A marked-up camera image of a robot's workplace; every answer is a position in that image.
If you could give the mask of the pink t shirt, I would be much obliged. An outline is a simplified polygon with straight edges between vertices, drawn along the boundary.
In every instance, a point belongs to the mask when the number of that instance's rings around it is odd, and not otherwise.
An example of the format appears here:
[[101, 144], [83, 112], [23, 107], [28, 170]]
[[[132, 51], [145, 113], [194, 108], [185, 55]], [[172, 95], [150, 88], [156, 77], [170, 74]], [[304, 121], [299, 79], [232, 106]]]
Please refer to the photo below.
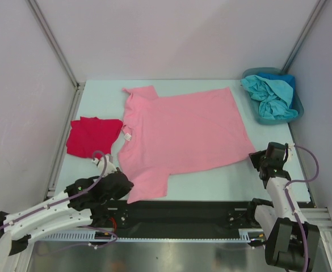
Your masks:
[[160, 97], [147, 86], [127, 93], [117, 158], [133, 183], [128, 203], [165, 197], [171, 175], [238, 163], [255, 150], [229, 88]]

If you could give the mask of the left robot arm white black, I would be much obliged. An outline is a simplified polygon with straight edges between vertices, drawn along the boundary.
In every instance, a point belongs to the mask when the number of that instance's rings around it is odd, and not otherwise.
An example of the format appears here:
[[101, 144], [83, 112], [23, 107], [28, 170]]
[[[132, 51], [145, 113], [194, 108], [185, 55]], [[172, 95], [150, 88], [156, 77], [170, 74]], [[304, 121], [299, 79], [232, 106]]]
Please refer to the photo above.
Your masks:
[[103, 228], [112, 220], [106, 206], [133, 188], [121, 171], [103, 177], [80, 178], [52, 198], [25, 211], [0, 211], [0, 240], [11, 235], [10, 255], [24, 251], [31, 243], [62, 230], [78, 227]]

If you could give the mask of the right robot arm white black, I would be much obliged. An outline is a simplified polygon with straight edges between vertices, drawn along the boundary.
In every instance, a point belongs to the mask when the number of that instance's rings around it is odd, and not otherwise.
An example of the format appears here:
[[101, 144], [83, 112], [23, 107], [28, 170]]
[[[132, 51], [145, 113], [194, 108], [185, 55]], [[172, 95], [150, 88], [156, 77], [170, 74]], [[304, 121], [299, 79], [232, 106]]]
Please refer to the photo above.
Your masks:
[[312, 271], [320, 231], [303, 215], [291, 187], [295, 181], [283, 168], [290, 149], [288, 144], [270, 142], [265, 150], [249, 155], [271, 200], [254, 198], [246, 221], [252, 227], [261, 226], [268, 265], [286, 271]]

